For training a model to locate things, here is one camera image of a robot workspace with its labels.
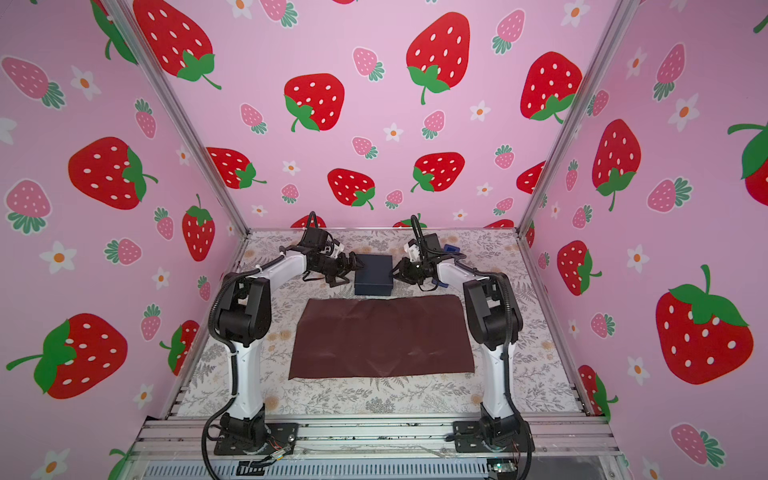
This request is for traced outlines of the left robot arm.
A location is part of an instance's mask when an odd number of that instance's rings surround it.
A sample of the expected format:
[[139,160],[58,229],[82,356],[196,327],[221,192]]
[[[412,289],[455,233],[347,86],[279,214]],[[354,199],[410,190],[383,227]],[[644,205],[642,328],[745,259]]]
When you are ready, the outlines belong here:
[[270,436],[260,391],[260,355],[272,324],[272,291],[295,278],[307,281],[311,273],[334,288],[348,284],[347,275],[364,266],[361,256],[346,253],[328,231],[309,226],[298,244],[282,247],[276,258],[225,275],[208,317],[210,336],[230,355],[230,399],[214,415],[224,439],[255,449]]

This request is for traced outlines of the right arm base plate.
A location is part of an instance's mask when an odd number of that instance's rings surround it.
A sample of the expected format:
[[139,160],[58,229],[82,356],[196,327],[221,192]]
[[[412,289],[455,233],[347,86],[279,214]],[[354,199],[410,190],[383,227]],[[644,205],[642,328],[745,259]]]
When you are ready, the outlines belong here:
[[528,424],[514,419],[455,421],[445,441],[459,453],[529,453],[535,443]]

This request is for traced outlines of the dark red wrapping paper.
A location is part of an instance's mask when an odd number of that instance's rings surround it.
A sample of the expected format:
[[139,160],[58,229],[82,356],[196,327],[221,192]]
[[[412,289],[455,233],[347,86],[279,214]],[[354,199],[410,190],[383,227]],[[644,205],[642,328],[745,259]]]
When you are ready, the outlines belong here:
[[473,373],[455,295],[310,299],[297,324],[291,379]]

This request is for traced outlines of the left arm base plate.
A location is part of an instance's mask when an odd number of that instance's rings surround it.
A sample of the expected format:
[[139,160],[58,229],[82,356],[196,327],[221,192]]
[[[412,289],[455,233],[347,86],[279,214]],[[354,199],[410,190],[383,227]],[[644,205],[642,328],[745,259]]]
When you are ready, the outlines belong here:
[[216,441],[216,456],[245,455],[256,459],[267,457],[275,452],[291,455],[298,437],[298,423],[257,424],[249,432],[232,433],[225,430],[223,438]]

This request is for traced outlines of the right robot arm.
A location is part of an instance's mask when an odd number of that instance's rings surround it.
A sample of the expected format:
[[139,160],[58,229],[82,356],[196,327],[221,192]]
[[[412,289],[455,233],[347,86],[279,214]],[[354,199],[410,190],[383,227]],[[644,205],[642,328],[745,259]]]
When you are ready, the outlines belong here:
[[496,450],[511,445],[516,435],[528,439],[530,430],[513,400],[513,355],[523,319],[508,276],[466,264],[464,254],[445,250],[437,235],[426,235],[417,225],[413,232],[391,276],[419,287],[432,279],[463,291],[469,332],[482,346],[485,393],[477,435]]

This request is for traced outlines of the dark navy gift box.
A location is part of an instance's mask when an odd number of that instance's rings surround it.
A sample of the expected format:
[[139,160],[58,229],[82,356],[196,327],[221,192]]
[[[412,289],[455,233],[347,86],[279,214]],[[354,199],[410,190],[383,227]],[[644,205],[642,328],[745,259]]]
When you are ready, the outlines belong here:
[[391,255],[361,254],[363,268],[355,271],[354,293],[358,296],[388,297],[393,291]]

